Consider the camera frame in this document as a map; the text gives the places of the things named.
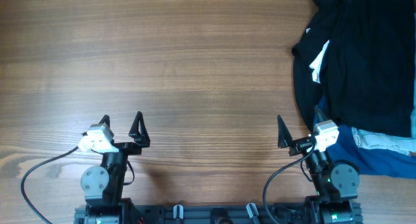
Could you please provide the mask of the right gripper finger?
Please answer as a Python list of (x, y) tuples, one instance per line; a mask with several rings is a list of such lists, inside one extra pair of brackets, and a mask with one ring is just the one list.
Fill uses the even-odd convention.
[(329, 117), (322, 111), (321, 108), (319, 108), (318, 105), (314, 106), (314, 111), (315, 111), (315, 117), (317, 119), (317, 123), (321, 123), (321, 122), (329, 120)]
[(290, 147), (293, 143), (293, 138), (283, 120), (283, 118), (278, 115), (278, 147), (286, 148)]

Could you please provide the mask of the black shorts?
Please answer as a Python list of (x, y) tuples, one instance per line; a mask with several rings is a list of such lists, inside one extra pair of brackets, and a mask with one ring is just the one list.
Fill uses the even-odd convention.
[(338, 0), (322, 81), (333, 120), (411, 135), (415, 80), (413, 0)]

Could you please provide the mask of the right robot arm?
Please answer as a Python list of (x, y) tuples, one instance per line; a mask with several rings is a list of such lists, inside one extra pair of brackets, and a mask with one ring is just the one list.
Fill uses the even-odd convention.
[(290, 156), (302, 155), (309, 180), (316, 195), (307, 196), (297, 207), (278, 207), (272, 211), (284, 223), (340, 223), (363, 222), (361, 205), (354, 202), (358, 197), (359, 169), (347, 160), (334, 161), (328, 148), (339, 136), (339, 127), (315, 107), (318, 123), (313, 132), (294, 140), (281, 116), (278, 116), (278, 147), (288, 148)]

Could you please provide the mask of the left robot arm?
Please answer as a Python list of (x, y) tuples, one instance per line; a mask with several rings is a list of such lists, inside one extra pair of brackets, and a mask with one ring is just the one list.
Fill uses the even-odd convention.
[(102, 156), (101, 164), (88, 168), (81, 176), (86, 207), (77, 209), (75, 223), (82, 224), (132, 224), (143, 223), (143, 215), (135, 208), (130, 198), (122, 198), (125, 173), (131, 169), (128, 157), (140, 155), (143, 148), (150, 146), (143, 114), (137, 112), (129, 137), (131, 142), (116, 143), (110, 129), (110, 117), (103, 116), (83, 133), (78, 144), (82, 151), (94, 151)]

